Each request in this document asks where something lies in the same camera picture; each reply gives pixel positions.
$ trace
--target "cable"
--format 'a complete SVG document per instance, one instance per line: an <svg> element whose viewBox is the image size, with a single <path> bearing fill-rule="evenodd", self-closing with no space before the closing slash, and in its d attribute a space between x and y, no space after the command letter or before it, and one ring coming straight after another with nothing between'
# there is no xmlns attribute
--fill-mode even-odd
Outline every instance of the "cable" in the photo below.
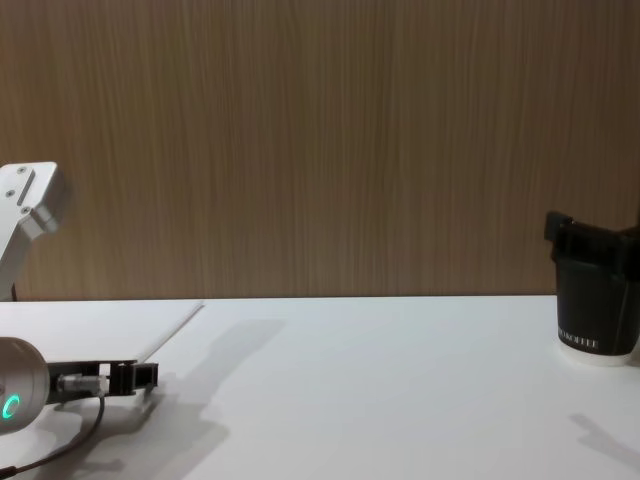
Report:
<svg viewBox="0 0 640 480"><path fill-rule="evenodd" d="M102 416L104 415L104 396L100 395L99 399L100 399L100 409L98 410L98 416L96 417L95 422L93 422L93 425L87 431L87 433L85 433L81 437L74 438L69 443L67 443L64 447L61 447L58 450L55 450L50 455L44 458L41 458L40 460L37 460L33 463L29 463L22 467L6 467L6 468L0 469L0 480L5 478L11 478L14 475L17 475L18 473L23 473L28 470L41 467L46 463L52 462L60 458L61 456L66 455L70 451L76 449L77 447L82 445L84 442L86 442L96 432L96 430L98 429L98 426L100 425L100 422L102 422Z"/></svg>

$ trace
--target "wood grain panel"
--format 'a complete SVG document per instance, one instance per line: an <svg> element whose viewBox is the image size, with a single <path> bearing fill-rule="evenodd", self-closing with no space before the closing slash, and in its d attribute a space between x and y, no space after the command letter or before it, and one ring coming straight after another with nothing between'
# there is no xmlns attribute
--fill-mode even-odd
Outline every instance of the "wood grain panel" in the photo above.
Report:
<svg viewBox="0 0 640 480"><path fill-rule="evenodd" d="M0 162L74 196L20 298L540 293L640 202L632 0L5 0Z"/></svg>

